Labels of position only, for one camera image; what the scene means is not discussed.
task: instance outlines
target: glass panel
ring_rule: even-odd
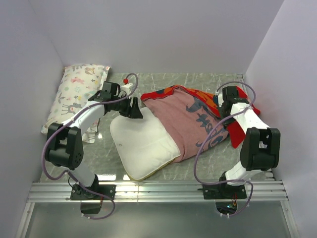
[[[110,204],[103,209],[109,210]],[[230,219],[219,216],[214,202],[118,203],[115,213],[101,221],[82,218],[78,203],[38,203],[26,237],[287,238],[290,234],[280,202],[251,202]]]

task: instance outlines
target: white cushion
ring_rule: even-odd
[[[116,117],[110,132],[123,166],[133,180],[143,180],[180,156],[179,149],[162,123],[148,108],[143,119]]]

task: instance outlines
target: garment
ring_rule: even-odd
[[[245,98],[245,99],[249,100],[248,96],[244,93],[244,91],[241,88],[239,88],[237,86],[236,86],[236,88],[238,90],[240,98]],[[217,106],[218,106],[217,95],[206,93],[206,92],[196,90],[196,89],[185,88],[185,87],[180,86],[180,85],[170,86],[168,88],[158,90],[156,92],[143,94],[141,96],[141,100],[144,102],[144,104],[146,106],[149,105],[154,109],[156,103],[154,103],[153,101],[156,101],[157,103],[160,104],[161,99],[164,99],[166,97],[170,97],[171,95],[174,94],[176,89],[181,89],[183,92],[186,92],[187,94],[192,95],[196,99],[200,100],[204,105],[207,106],[207,108],[209,109],[209,112],[215,116],[215,119],[220,118],[220,114],[219,114],[219,111],[217,108]],[[257,115],[260,114],[260,110],[258,110],[254,106],[252,106],[252,108]],[[164,115],[160,115],[160,116],[156,115],[156,116],[160,120],[162,120],[164,117]],[[245,134],[244,134],[241,126],[239,125],[238,122],[235,121],[235,122],[231,123],[230,125],[228,125],[226,130],[229,132],[232,147],[237,148],[239,146],[239,144],[245,138]]]
[[[183,87],[173,88],[173,93],[168,97],[145,99],[143,95],[141,100],[160,120],[175,141],[180,156],[173,162],[195,156],[202,142],[218,123],[218,119],[208,106],[189,94]],[[220,125],[210,136],[204,150],[212,148],[227,136],[228,132]]]

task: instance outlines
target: white wall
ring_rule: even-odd
[[[283,0],[30,0],[64,65],[245,73]]]
[[[0,31],[0,236],[11,238],[40,175],[40,130],[62,63],[28,1],[0,1]]]
[[[316,237],[317,3],[285,0],[246,73],[256,106],[281,130],[282,178],[304,238]]]

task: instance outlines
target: pillow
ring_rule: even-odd
[[[47,134],[50,124],[61,123],[80,111],[88,99],[102,88],[109,69],[110,67],[96,64],[66,67],[49,118],[41,132]],[[97,130],[98,120],[83,134],[83,141],[94,143]]]
[[[143,180],[180,156],[179,149],[150,109],[141,108],[143,119],[117,116],[110,132],[128,176]]]

